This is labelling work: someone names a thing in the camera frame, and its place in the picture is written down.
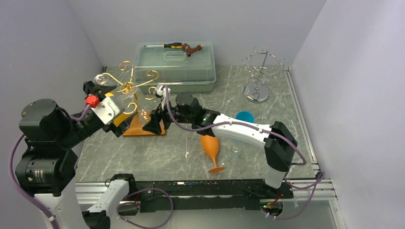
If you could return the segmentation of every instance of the blue cup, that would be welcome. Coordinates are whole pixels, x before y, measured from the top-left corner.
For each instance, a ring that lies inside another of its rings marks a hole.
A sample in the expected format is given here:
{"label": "blue cup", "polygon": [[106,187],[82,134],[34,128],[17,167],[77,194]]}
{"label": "blue cup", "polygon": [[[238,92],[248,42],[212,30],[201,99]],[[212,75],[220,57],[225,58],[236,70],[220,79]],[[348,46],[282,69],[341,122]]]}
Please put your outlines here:
{"label": "blue cup", "polygon": [[[236,115],[237,120],[245,121],[248,123],[254,123],[255,122],[255,117],[248,111],[241,111]],[[241,141],[236,140],[236,139],[231,139],[231,141],[228,143],[229,145],[226,147],[226,159],[233,161],[235,160],[239,154],[240,150],[243,147],[241,145]]]}
{"label": "blue cup", "polygon": [[249,123],[254,123],[255,122],[255,117],[253,114],[251,114],[248,111],[241,111],[236,115],[237,120],[249,122]]}

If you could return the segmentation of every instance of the marble table surface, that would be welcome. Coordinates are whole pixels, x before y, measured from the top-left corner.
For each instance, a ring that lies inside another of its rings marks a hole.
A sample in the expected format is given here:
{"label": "marble table surface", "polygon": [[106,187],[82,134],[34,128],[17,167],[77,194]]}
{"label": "marble table surface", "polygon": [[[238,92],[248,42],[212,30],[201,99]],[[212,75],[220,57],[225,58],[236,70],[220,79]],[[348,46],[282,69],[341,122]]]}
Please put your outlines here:
{"label": "marble table surface", "polygon": [[[128,71],[108,68],[121,79],[128,79]],[[269,99],[262,104],[254,104],[236,95],[238,85],[250,81],[245,66],[216,66],[216,83],[209,93],[193,93],[203,107],[235,117],[240,111],[251,112],[257,124],[283,122],[298,142],[298,149],[309,162],[305,166],[292,166],[288,178],[314,178],[311,156],[305,144],[299,117],[290,91],[286,75],[281,73],[271,78],[267,86]],[[144,101],[144,107],[153,109],[158,100]],[[267,173],[264,149],[243,143],[240,156],[229,161],[225,158],[231,139],[219,138],[220,150],[217,156],[218,166],[225,170],[210,174],[212,160],[203,153],[200,136],[186,133],[171,124],[166,136],[120,137],[102,130],[88,138],[81,153],[76,171],[78,182],[100,182],[116,173],[132,173],[136,180],[210,180],[210,179],[248,179],[265,178]],[[293,162],[300,161],[297,154]]]}

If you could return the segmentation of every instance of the purple cable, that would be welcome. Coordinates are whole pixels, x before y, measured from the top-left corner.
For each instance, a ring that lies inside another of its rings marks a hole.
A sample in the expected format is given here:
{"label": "purple cable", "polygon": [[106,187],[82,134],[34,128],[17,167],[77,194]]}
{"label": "purple cable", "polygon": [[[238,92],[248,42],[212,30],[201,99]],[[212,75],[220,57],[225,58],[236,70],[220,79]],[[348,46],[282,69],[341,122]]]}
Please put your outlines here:
{"label": "purple cable", "polygon": [[[24,191],[24,189],[21,188],[21,186],[18,184],[17,180],[14,177],[14,172],[13,172],[13,167],[12,167],[12,163],[13,163],[13,159],[14,159],[14,155],[15,155],[15,151],[17,150],[18,144],[20,143],[20,141],[24,138],[24,134],[21,134],[17,141],[15,142],[13,148],[11,149],[11,153],[10,153],[10,157],[9,157],[9,178],[13,184],[13,186],[15,187],[15,189],[24,197],[26,198],[29,202],[31,202],[32,204],[34,204],[37,208],[39,208],[39,210],[41,210],[47,218],[50,218],[53,216],[53,214],[41,203],[39,202],[37,199],[31,197],[28,193],[26,193]],[[53,227],[53,229],[59,229],[59,224],[56,221],[56,219],[54,219],[53,221],[50,221],[51,225]]]}
{"label": "purple cable", "polygon": [[76,118],[72,115],[70,117],[72,118],[72,120],[75,120],[76,122],[81,122],[86,117],[86,115],[90,111],[90,109],[91,109],[91,105],[88,104],[88,105],[86,105],[86,108],[83,110],[82,115],[80,117]]}
{"label": "purple cable", "polygon": [[284,181],[285,181],[286,184],[288,184],[289,186],[291,186],[293,188],[300,189],[300,190],[305,190],[305,189],[308,189],[308,188],[310,188],[312,186],[315,186],[315,185],[319,184],[319,182],[321,182],[324,178],[325,178],[325,174],[322,173],[321,176],[319,177],[319,179],[317,181],[315,181],[315,183],[313,183],[311,185],[308,185],[306,187],[297,187],[297,186],[291,184],[290,182],[288,182],[286,178],[284,178]]}
{"label": "purple cable", "polygon": [[289,216],[289,217],[275,217],[274,219],[278,219],[278,220],[289,220],[289,219],[295,219],[298,216],[300,216],[309,206],[312,197],[314,197],[314,193],[315,193],[315,189],[316,189],[316,185],[323,180],[323,178],[325,177],[325,175],[322,173],[322,175],[319,177],[319,179],[313,184],[314,188],[312,189],[311,195],[309,196],[309,199],[307,200],[307,202],[305,203],[304,207],[301,209],[301,211],[299,211],[299,213],[297,213],[294,216]]}
{"label": "purple cable", "polygon": [[[198,128],[198,129],[188,129],[188,128],[182,126],[182,125],[181,125],[180,123],[178,123],[177,120],[174,118],[173,113],[172,113],[171,110],[170,110],[170,104],[169,104],[169,87],[168,87],[167,85],[164,85],[164,87],[165,87],[165,90],[166,90],[166,106],[167,106],[167,111],[169,112],[169,116],[170,116],[171,120],[172,120],[178,127],[180,127],[180,129],[183,129],[183,130],[185,130],[185,131],[190,131],[190,132],[197,132],[197,131],[203,131],[203,130],[206,130],[206,129],[210,129],[210,128],[215,127],[215,126],[218,126],[218,125],[226,125],[226,124],[229,124],[229,122],[220,122],[220,123],[212,124],[212,125],[209,125],[209,126],[206,126],[206,127],[203,127],[203,128]],[[248,124],[248,123],[232,122],[232,124],[244,125],[244,126],[250,127],[250,128],[252,128],[252,129],[255,129],[255,130],[259,130],[259,129],[260,129],[260,128],[258,128],[257,126],[250,125],[250,124]],[[292,142],[290,142],[286,137],[284,137],[283,135],[277,134],[277,133],[275,133],[275,132],[268,131],[268,130],[263,130],[263,132],[281,138],[283,141],[285,141],[287,144],[289,144],[290,147],[292,147],[292,148],[294,149],[294,151],[295,151],[295,152],[299,155],[299,157],[302,159],[302,162],[300,162],[300,163],[291,163],[291,165],[304,166],[304,165],[307,164],[307,161],[306,161],[305,157],[302,155],[302,153],[301,153],[301,152],[297,149],[297,147],[296,147]]]}
{"label": "purple cable", "polygon": [[144,191],[148,191],[148,190],[156,190],[156,191],[162,192],[162,193],[163,193],[165,196],[167,196],[167,197],[169,198],[169,200],[170,200],[170,205],[171,205],[170,213],[169,213],[169,216],[167,216],[167,219],[166,219],[163,223],[161,223],[160,225],[155,226],[155,227],[145,227],[145,226],[136,224],[136,223],[132,222],[131,220],[128,220],[128,219],[126,219],[126,218],[120,216],[120,215],[119,215],[119,212],[118,212],[119,206],[128,205],[128,203],[119,204],[119,205],[117,206],[117,215],[118,215],[118,217],[119,217],[120,219],[122,219],[123,221],[127,222],[127,223],[130,223],[130,224],[132,224],[132,225],[134,225],[134,226],[136,226],[136,227],[143,228],[143,229],[157,229],[157,228],[160,228],[161,226],[165,225],[165,224],[169,221],[171,215],[173,214],[173,200],[171,199],[170,195],[167,194],[167,192],[165,192],[164,190],[162,190],[162,189],[160,189],[160,188],[156,188],[156,187],[151,187],[151,188],[142,189],[142,190],[140,190],[140,191],[138,191],[138,192],[131,193],[131,194],[125,196],[124,198],[128,198],[128,197],[130,197],[130,196],[133,196],[133,195],[136,195],[136,194],[138,194],[138,193],[141,193],[141,192],[144,192]]}

